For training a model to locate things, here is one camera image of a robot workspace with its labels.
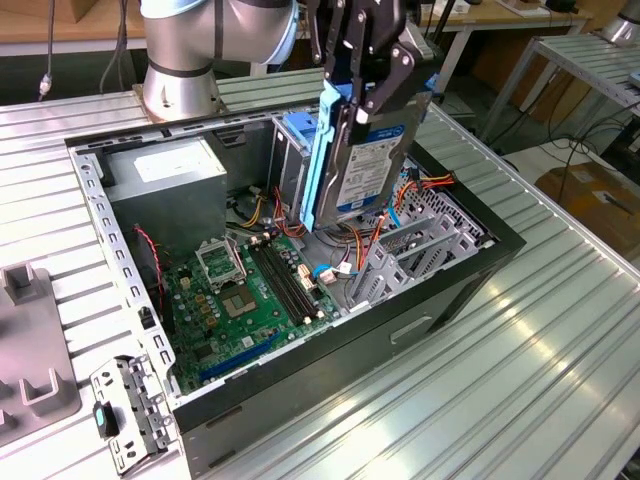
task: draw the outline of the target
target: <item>green motherboard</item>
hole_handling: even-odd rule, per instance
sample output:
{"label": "green motherboard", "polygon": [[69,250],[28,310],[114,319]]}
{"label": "green motherboard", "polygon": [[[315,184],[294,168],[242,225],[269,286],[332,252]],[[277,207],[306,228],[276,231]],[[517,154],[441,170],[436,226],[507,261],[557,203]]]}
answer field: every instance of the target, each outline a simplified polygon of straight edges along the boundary
{"label": "green motherboard", "polygon": [[[302,286],[305,280],[298,273],[298,266],[304,265],[304,261],[291,241],[277,237],[270,242],[269,249],[270,253],[277,254],[278,265],[281,260],[285,267],[281,270],[286,271],[280,271],[279,275],[288,275],[289,280]],[[234,271],[229,256],[219,253],[203,256],[206,272],[195,255],[186,264],[164,272],[174,324],[173,331],[167,335],[176,354],[173,371],[183,394],[197,390],[212,379],[228,374],[340,316],[324,286],[315,285],[311,290],[303,289],[302,292],[308,304],[317,310],[317,317],[305,317],[300,321],[299,317],[289,313],[291,297],[282,299],[282,290],[279,290],[280,297],[275,293],[273,287],[281,287],[272,283],[273,272],[268,265],[262,267],[267,271],[261,271],[259,263],[263,263],[257,254],[263,252],[252,251],[248,245],[242,245],[238,253],[246,279],[241,283],[227,282],[219,290],[214,291],[209,278]]]}

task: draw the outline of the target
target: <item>table leg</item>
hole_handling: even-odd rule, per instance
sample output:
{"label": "table leg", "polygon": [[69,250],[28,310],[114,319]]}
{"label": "table leg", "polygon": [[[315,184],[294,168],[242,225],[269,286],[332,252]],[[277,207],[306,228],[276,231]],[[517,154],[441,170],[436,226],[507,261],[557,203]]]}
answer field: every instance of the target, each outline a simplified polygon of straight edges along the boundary
{"label": "table leg", "polygon": [[470,27],[465,27],[464,30],[460,30],[456,33],[456,38],[454,38],[453,43],[451,44],[449,53],[447,53],[447,58],[445,58],[444,63],[442,64],[442,69],[440,70],[438,81],[436,82],[436,92],[442,93],[447,88],[449,80],[451,80],[451,77],[453,76],[453,71],[455,70],[456,65],[458,65],[458,61],[460,61],[464,47],[467,46],[467,42],[469,41],[472,31],[473,29]]}
{"label": "table leg", "polygon": [[[569,28],[567,35],[577,35],[582,30],[582,27],[584,27],[585,23],[586,20],[576,20],[576,22]],[[544,86],[551,81],[555,69],[555,65],[553,65],[551,62],[547,63],[547,66],[542,71],[542,73],[538,77],[538,80],[536,80],[536,83],[529,91],[527,98],[525,98],[524,102],[522,102],[522,105],[520,106],[521,112],[526,111],[531,106],[531,104],[535,102]]]}
{"label": "table leg", "polygon": [[484,129],[482,130],[482,133],[480,134],[480,137],[479,137],[480,140],[482,140],[483,142],[485,143],[487,142],[488,140],[487,137],[489,136],[489,134],[491,133],[491,130],[495,126],[496,121],[498,120],[498,117],[500,117],[502,110],[504,109],[505,105],[511,98],[511,95],[513,95],[513,92],[516,89],[518,82],[520,82],[520,80],[526,73],[527,69],[529,68],[529,65],[531,64],[531,60],[533,59],[536,53],[537,43],[538,43],[538,40],[536,38],[532,38],[531,41],[529,41],[529,44],[527,45],[527,48],[522,53],[520,60],[518,60],[518,63],[516,63],[516,66],[513,68],[511,75],[509,75],[507,82],[504,84],[504,87],[502,87],[502,90],[500,90],[500,93],[498,94],[498,97],[496,98],[495,102],[493,102],[493,105],[491,106],[491,110],[489,110],[489,115],[487,116]]}
{"label": "table leg", "polygon": [[584,116],[585,121],[580,125],[578,131],[576,132],[576,138],[580,138],[582,135],[587,133],[591,126],[596,123],[596,121],[600,120],[598,118],[598,112],[604,107],[604,104],[607,103],[607,96],[602,95],[597,90],[594,90],[598,96],[593,105],[589,108],[589,111]]}

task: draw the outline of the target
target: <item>hard drive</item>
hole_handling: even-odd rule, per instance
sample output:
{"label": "hard drive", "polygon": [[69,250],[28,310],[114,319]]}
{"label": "hard drive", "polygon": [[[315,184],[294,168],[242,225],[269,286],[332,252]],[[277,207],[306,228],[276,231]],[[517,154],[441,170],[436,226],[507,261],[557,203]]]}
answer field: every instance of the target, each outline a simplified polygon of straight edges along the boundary
{"label": "hard drive", "polygon": [[402,110],[371,118],[366,138],[354,145],[344,141],[348,122],[339,119],[323,174],[316,180],[313,205],[307,204],[307,215],[301,219],[308,229],[325,228],[386,206],[430,98],[430,93],[418,94]]}

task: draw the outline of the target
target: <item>aluminum table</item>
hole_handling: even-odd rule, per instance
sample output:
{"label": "aluminum table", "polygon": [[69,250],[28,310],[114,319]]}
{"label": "aluminum table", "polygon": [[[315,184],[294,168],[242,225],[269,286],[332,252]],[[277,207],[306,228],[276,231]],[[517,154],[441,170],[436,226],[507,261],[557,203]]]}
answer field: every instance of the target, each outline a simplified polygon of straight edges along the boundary
{"label": "aluminum table", "polygon": [[[233,110],[317,98],[318,71],[220,82]],[[0,109],[0,265],[47,268],[81,410],[0,476],[115,479],[91,372],[137,345],[63,138],[144,125],[132,93]],[[205,478],[613,478],[640,445],[640,276],[432,107],[418,141],[526,239],[451,324]],[[179,451],[136,479],[183,479]]]}
{"label": "aluminum table", "polygon": [[[533,89],[536,96],[558,67],[602,94],[600,101],[596,102],[587,114],[591,123],[595,121],[598,110],[607,98],[622,108],[633,106],[629,111],[640,114],[640,89],[628,81],[630,73],[640,70],[640,45],[618,47],[593,34],[537,37],[531,39],[493,103],[480,135],[483,141],[487,141],[502,110],[536,54],[549,60],[545,73],[541,75],[543,82],[538,82]],[[523,110],[526,110],[532,101],[533,99],[527,105],[523,105]],[[583,126],[582,131],[588,126],[589,124]]]}

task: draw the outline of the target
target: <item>metal shelf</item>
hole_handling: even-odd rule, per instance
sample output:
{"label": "metal shelf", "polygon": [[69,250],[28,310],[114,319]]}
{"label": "metal shelf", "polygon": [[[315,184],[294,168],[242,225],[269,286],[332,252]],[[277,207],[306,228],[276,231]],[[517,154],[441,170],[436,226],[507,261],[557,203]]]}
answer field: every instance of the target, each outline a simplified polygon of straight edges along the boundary
{"label": "metal shelf", "polygon": [[[640,114],[640,89],[628,81],[630,73],[640,70],[640,45],[618,47],[593,34],[537,37],[529,42],[491,107],[481,140],[487,140],[536,54],[588,83],[622,108],[637,105],[629,111]],[[545,72],[542,78],[549,81],[553,65],[548,66]],[[538,91],[543,85],[544,82],[538,84]]]}

